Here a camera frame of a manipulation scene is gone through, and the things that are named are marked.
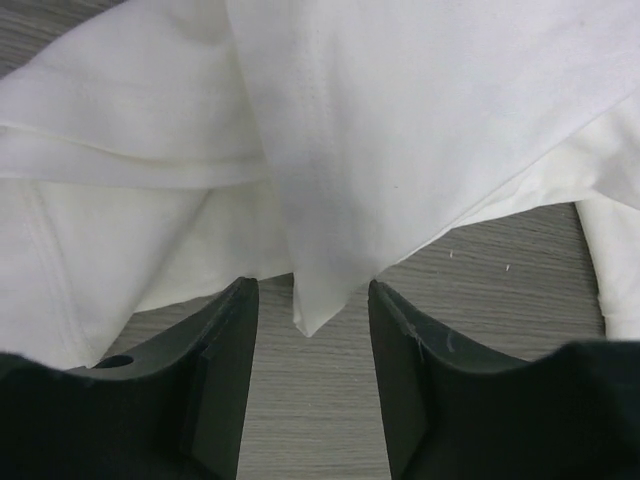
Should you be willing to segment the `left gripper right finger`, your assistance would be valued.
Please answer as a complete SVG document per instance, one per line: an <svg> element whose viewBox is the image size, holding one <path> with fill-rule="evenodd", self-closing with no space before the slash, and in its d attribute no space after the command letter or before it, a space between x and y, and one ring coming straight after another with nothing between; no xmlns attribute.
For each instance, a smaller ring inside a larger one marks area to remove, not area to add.
<svg viewBox="0 0 640 480"><path fill-rule="evenodd" d="M639 345L576 341L535 361L493 350L368 290L395 479L635 479Z"/></svg>

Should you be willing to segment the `white printed t-shirt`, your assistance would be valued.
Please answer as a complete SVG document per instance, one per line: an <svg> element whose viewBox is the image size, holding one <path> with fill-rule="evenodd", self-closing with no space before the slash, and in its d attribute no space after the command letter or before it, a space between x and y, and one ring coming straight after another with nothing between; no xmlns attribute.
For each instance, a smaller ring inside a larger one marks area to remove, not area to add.
<svg viewBox="0 0 640 480"><path fill-rule="evenodd" d="M639 335L635 1L127 1L1 82L1 347L294 277L314 334L448 231L574 202Z"/></svg>

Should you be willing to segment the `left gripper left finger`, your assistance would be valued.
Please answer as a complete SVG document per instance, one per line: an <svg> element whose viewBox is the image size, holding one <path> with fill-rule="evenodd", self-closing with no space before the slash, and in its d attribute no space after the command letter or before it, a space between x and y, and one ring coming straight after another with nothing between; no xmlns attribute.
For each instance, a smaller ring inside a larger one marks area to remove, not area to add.
<svg viewBox="0 0 640 480"><path fill-rule="evenodd" d="M1 357L5 479L233 479L259 287L241 278L198 312L92 368Z"/></svg>

